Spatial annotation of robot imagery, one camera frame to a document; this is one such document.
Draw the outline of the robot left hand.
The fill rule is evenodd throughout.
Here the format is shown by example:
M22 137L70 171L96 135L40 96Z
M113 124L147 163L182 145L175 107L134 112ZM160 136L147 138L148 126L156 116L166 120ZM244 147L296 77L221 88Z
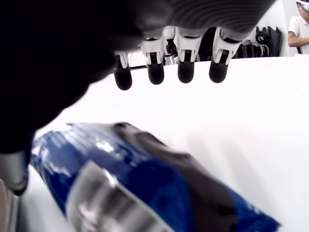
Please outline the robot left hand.
M178 77L187 53L215 27L210 79L222 82L240 43L271 0L3 0L0 3L0 178L15 195L28 185L35 132L76 103L136 46L150 52L164 27L179 29Z

